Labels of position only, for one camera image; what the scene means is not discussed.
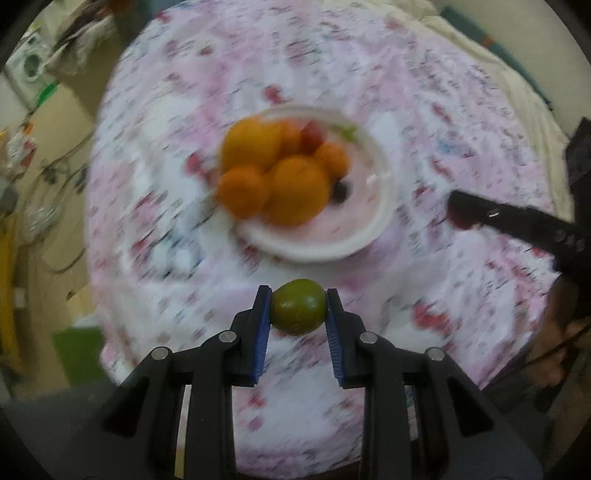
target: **silver screw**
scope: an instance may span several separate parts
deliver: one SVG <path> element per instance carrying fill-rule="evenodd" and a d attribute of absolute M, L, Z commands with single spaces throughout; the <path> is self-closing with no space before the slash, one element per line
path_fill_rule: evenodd
<path fill-rule="evenodd" d="M 223 343 L 232 343 L 236 340 L 236 334 L 231 330 L 226 330 L 220 333 L 219 339 Z"/>
<path fill-rule="evenodd" d="M 445 358 L 445 352 L 443 350 L 441 350 L 440 348 L 433 347 L 433 348 L 429 348 L 427 350 L 427 356 L 431 360 L 435 360 L 436 362 L 440 362 L 441 360 L 443 360 Z"/>
<path fill-rule="evenodd" d="M 168 349 L 165 346 L 158 346 L 152 350 L 150 355 L 152 355 L 154 360 L 164 360 L 168 357 Z"/>
<path fill-rule="evenodd" d="M 378 341 L 378 336 L 373 332 L 363 332 L 361 335 L 359 335 L 359 340 L 361 340 L 363 343 L 372 344 Z"/>

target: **floral tablecloth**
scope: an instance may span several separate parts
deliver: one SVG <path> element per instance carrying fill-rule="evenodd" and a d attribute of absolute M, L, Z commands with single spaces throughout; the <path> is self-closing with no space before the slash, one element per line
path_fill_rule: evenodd
<path fill-rule="evenodd" d="M 284 102 L 340 109 L 391 159 L 394 219 L 345 260 L 265 255 L 213 201 L 229 126 Z M 204 0 L 163 12 L 122 56 L 96 130 L 87 239 L 104 366 L 120 382 L 152 348 L 226 329 L 260 284 L 304 277 L 338 288 L 395 345 L 441 346 L 484 386 L 535 330 L 556 275 L 519 241 L 455 230 L 453 188 L 553 209 L 503 94 L 447 40 L 357 3 Z M 233 408 L 244 473 L 291 478 L 359 457 L 363 392 L 339 389 L 324 329 L 273 330 L 260 385 L 236 389 Z"/>

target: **white appliance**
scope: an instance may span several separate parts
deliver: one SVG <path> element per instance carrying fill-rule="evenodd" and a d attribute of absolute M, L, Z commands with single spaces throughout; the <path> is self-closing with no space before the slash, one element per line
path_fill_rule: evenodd
<path fill-rule="evenodd" d="M 45 73 L 51 48 L 37 30 L 27 33 L 6 62 L 5 73 L 12 89 L 30 111 L 37 107 L 37 97 L 53 78 Z"/>

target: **metal bolt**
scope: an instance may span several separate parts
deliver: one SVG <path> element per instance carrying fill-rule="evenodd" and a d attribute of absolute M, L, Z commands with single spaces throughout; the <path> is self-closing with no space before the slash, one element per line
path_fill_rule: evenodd
<path fill-rule="evenodd" d="M 433 347 L 427 350 L 427 356 L 431 360 L 435 360 L 436 362 L 440 362 L 445 358 L 445 352 L 440 348 Z"/>
<path fill-rule="evenodd" d="M 168 349 L 165 346 L 158 346 L 152 350 L 150 355 L 152 355 L 154 360 L 164 360 L 168 357 Z"/>
<path fill-rule="evenodd" d="M 363 332 L 361 335 L 359 335 L 359 340 L 361 340 L 363 343 L 372 344 L 378 341 L 378 336 L 373 332 Z"/>
<path fill-rule="evenodd" d="M 566 238 L 566 232 L 564 230 L 556 230 L 556 233 L 554 234 L 554 241 L 555 242 L 561 242 L 565 238 Z"/>
<path fill-rule="evenodd" d="M 220 333 L 219 339 L 223 343 L 232 343 L 236 340 L 236 334 L 231 330 L 226 330 Z"/>

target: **green fruit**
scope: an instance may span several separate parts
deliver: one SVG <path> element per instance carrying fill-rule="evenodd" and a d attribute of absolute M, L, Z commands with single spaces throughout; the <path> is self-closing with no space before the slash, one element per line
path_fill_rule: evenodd
<path fill-rule="evenodd" d="M 271 295 L 271 324 L 288 335 L 313 332 L 326 318 L 326 293 L 316 282 L 292 280 Z"/>

